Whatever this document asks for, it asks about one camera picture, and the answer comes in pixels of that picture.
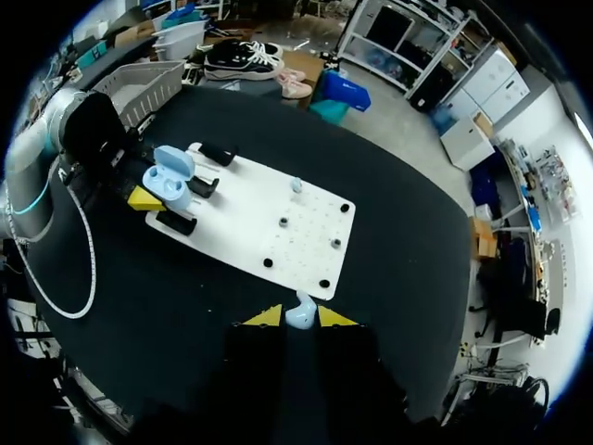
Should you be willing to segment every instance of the pink shoe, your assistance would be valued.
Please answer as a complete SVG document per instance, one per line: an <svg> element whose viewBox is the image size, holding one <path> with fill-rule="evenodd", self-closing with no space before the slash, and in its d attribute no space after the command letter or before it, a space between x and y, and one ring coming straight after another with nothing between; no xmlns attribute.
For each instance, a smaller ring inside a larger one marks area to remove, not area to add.
<svg viewBox="0 0 593 445"><path fill-rule="evenodd" d="M309 85L293 80L290 75L284 72L281 72L276 80L282 86L284 99L302 99L313 93L313 89Z"/></svg>
<svg viewBox="0 0 593 445"><path fill-rule="evenodd" d="M282 72L283 74L290 76L293 81L297 82L303 82L307 78L307 75L303 71L293 70L287 67L284 67Z"/></svg>

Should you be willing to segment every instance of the black table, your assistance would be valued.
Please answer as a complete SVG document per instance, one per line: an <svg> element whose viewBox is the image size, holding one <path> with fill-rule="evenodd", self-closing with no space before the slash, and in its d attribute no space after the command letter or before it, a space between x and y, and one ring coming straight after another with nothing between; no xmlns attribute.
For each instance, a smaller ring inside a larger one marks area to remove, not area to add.
<svg viewBox="0 0 593 445"><path fill-rule="evenodd" d="M347 130L236 92L184 87L145 139L183 149L194 141L237 144L246 158L356 203L339 285L323 304L376 331L386 365L408 392L412 420L437 412L461 340L470 273L467 218L450 197ZM55 220L31 249L32 268L58 305L77 311L89 292L87 243L64 188L52 187L52 195ZM173 241L108 194L87 215L97 258L94 307L71 321L41 299L40 306L66 354L129 413L149 401L185 406L189 389L219 362L230 323L278 303L297 305L294 291ZM312 344L311 331L289 330L278 443L324 441L302 427L322 428L321 396L295 391L297 382L316 379L307 363Z"/></svg>

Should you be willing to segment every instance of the white plastic bin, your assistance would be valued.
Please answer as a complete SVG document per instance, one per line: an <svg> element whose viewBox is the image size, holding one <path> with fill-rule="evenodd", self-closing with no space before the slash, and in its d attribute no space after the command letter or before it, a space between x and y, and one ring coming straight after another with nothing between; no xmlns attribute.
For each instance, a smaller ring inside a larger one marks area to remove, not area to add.
<svg viewBox="0 0 593 445"><path fill-rule="evenodd" d="M158 60L181 60L188 57L196 46L204 43L204 32L181 37L168 44L155 44Z"/></svg>
<svg viewBox="0 0 593 445"><path fill-rule="evenodd" d="M169 13L166 12L165 14L158 16L156 19L152 19L152 24L155 26L155 31L160 31L163 29L163 21L168 15Z"/></svg>
<svg viewBox="0 0 593 445"><path fill-rule="evenodd" d="M184 37L190 35L204 34L206 28L206 20L191 21L184 23L183 25L173 26L159 32L155 32L153 35L158 37L157 45L166 45L172 42L177 42Z"/></svg>
<svg viewBox="0 0 593 445"><path fill-rule="evenodd" d="M120 120L135 127L182 89L182 62L135 63L119 67L93 89L108 95Z"/></svg>

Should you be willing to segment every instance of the gray basket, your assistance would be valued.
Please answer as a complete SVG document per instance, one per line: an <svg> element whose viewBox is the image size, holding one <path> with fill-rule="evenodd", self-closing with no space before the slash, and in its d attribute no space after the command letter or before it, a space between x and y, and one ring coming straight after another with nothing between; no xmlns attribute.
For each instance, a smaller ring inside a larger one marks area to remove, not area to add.
<svg viewBox="0 0 593 445"><path fill-rule="evenodd" d="M111 98L121 123L135 127L181 91L183 63L184 60L124 65L93 89Z"/></svg>

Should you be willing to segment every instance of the black chair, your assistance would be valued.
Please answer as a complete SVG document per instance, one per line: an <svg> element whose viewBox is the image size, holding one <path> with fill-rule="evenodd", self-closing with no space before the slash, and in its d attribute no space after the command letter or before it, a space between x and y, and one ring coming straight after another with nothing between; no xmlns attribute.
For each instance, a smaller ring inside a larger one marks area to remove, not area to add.
<svg viewBox="0 0 593 445"><path fill-rule="evenodd" d="M502 331L520 330L542 339L554 329L554 323L546 326L546 305L531 298L532 274L525 252L524 241L516 238L501 258L482 263L478 282L484 290L484 306L469 308L470 312L487 311L484 328L475 333L476 338L484 336L493 320Z"/></svg>

